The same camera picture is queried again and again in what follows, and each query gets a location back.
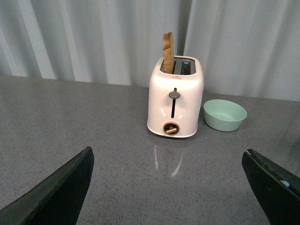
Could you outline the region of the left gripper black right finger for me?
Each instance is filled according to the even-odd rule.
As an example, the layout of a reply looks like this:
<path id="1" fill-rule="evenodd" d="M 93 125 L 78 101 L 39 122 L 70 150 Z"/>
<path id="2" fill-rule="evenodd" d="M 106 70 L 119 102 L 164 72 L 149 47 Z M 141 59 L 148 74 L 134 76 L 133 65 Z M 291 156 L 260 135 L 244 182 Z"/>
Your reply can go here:
<path id="1" fill-rule="evenodd" d="M 250 187 L 271 225 L 300 223 L 300 178 L 253 149 L 242 156 Z"/>

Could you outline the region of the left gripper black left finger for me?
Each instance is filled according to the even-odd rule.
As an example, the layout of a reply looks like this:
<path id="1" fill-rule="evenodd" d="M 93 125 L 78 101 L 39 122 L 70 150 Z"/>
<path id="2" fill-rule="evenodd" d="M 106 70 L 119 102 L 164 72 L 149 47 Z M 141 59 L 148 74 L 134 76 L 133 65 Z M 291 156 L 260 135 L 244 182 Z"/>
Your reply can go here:
<path id="1" fill-rule="evenodd" d="M 1 209 L 2 225 L 75 225 L 88 192 L 94 154 L 86 147 L 32 190 Z"/>

